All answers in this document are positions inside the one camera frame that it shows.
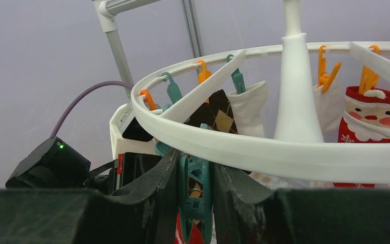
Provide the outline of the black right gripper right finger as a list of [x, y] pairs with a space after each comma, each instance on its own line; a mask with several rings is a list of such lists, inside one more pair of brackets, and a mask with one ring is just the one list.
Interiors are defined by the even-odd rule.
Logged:
[[390, 190], [278, 189], [213, 164], [218, 243], [390, 243]]

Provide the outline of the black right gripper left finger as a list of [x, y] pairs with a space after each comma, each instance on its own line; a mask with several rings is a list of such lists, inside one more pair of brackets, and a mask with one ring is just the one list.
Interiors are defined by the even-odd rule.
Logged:
[[110, 196], [88, 189], [0, 190], [0, 243], [173, 243], [180, 155], [169, 151]]

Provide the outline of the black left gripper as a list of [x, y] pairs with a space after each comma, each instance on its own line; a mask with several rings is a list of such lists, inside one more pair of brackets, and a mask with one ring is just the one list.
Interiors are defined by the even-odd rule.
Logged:
[[161, 158], [135, 152], [119, 154], [109, 172], [109, 195], [152, 169]]

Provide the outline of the white round clip hanger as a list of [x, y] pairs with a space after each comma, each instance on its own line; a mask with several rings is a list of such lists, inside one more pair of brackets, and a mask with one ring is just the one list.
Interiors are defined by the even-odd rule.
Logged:
[[[133, 87], [131, 99], [140, 125], [158, 140], [197, 157], [263, 174], [330, 182], [390, 184], [390, 143], [325, 143], [312, 92], [309, 52], [301, 30], [300, 1], [284, 1], [285, 36], [282, 44], [204, 56], [221, 68], [162, 114], [145, 106], [140, 91], [160, 84], [158, 70]], [[227, 80], [247, 58], [281, 55], [279, 111], [275, 137], [256, 138], [215, 132], [184, 124], [185, 120]]]

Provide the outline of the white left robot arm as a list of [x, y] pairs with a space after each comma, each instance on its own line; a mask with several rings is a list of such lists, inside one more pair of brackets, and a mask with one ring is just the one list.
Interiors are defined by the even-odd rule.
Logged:
[[88, 188], [110, 195], [152, 169], [161, 156], [125, 152], [95, 169], [91, 162], [59, 137], [38, 145], [15, 168], [7, 189]]

